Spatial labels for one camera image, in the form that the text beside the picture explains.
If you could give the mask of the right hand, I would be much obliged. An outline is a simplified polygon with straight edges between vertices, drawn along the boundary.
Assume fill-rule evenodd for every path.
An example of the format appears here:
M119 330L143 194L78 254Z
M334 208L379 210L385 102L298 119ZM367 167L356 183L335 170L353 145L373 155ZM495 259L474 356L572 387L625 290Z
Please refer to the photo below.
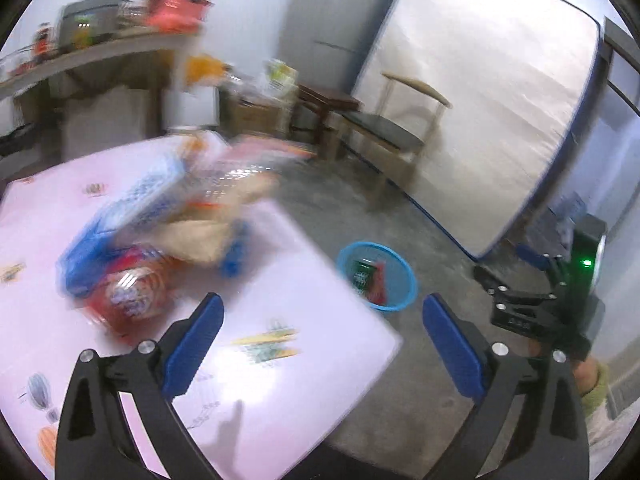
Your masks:
M590 354L583 361L574 360L570 362L573 377L576 382L578 393L586 396L593 389L600 385L601 379L606 379L605 371L601 363Z

